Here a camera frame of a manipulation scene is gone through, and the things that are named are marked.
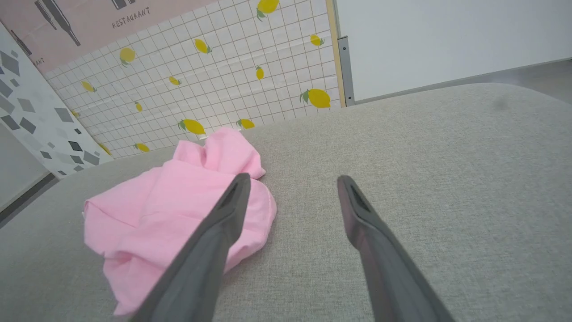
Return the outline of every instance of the lemon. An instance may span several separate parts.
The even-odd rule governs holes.
[[[93,86],[91,84],[89,84],[86,81],[81,82],[81,85],[85,88],[86,91],[88,92],[97,92],[97,88],[93,88]]]
[[[200,39],[195,39],[195,40],[194,40],[194,45],[195,45],[195,47],[197,48],[197,50],[198,50],[199,52],[201,52],[201,53],[208,54],[208,53],[210,53],[210,52],[213,51],[213,49],[212,49],[210,46],[207,46],[207,45],[205,44],[205,42],[202,41],[202,40],[200,40]]]
[[[135,50],[131,48],[123,48],[119,52],[119,60],[121,61],[121,66],[126,67],[129,65],[128,61],[133,61],[135,59]]]
[[[181,120],[178,123],[178,126],[180,129],[185,129],[194,134],[206,134],[205,128],[202,127],[201,123],[195,120],[189,120],[189,119]]]
[[[138,150],[141,150],[143,152],[149,152],[149,148],[146,145],[144,145],[143,143],[134,144],[133,147],[138,149]]]
[[[261,18],[265,18],[264,14],[273,13],[278,7],[279,0],[260,0],[258,7],[256,8],[256,18],[262,21]]]
[[[236,125],[238,125],[241,128],[247,129],[247,128],[253,128],[254,127],[254,123],[252,123],[251,120],[247,120],[247,119],[240,119],[236,122]]]
[[[316,45],[316,46],[320,46],[324,44],[324,40],[320,39],[320,37],[318,37],[317,35],[311,35],[310,36],[310,42],[312,43],[312,45]]]
[[[257,66],[256,67],[256,78],[261,80],[262,78],[264,78],[264,70],[262,69],[262,67]]]
[[[107,152],[107,154],[111,155],[111,152],[109,152],[109,149],[108,149],[105,145],[103,145],[103,144],[101,144],[101,143],[98,143],[98,144],[100,145],[100,147],[101,147],[102,149],[104,149],[105,152]]]
[[[178,80],[178,79],[176,79],[176,78],[174,78],[173,76],[169,76],[169,81],[170,81],[171,84],[173,84],[173,85],[177,85],[177,86],[181,85],[181,81]]]
[[[300,94],[300,101],[302,99],[307,103],[310,99],[310,103],[317,108],[329,107],[329,95],[321,89],[307,89],[304,93]]]

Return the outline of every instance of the crumpled pink towel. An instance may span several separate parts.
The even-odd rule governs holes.
[[[180,141],[172,160],[85,202],[85,243],[104,256],[104,273],[119,302],[135,311],[236,174],[251,176],[239,240],[225,272],[261,249],[276,202],[261,182],[260,155],[236,130],[222,128],[205,146]]]

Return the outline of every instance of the pink banner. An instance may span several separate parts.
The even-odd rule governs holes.
[[[213,0],[3,0],[0,20],[40,72]]]

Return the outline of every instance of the gray fabric surface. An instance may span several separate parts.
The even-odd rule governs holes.
[[[348,174],[457,321],[572,316],[572,107],[474,84],[244,131],[278,205],[265,248],[224,277],[215,320],[371,320],[335,180]],[[86,169],[0,230],[0,320],[105,321],[86,198],[173,148]]]

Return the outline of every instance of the white grid tile backdrop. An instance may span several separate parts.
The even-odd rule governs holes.
[[[332,39],[325,0],[281,0],[263,21],[259,0],[221,0],[174,17],[62,65],[44,76],[79,121],[115,158],[196,140],[179,129],[197,120],[207,135],[237,128],[239,119],[255,126],[340,108]],[[317,35],[324,44],[310,42]],[[200,53],[194,40],[213,50]],[[120,51],[136,58],[121,65]],[[256,77],[256,66],[264,78]],[[170,76],[181,81],[174,85]],[[97,91],[88,92],[82,82]],[[331,108],[300,102],[307,89],[322,89]],[[139,112],[138,101],[143,110]]]

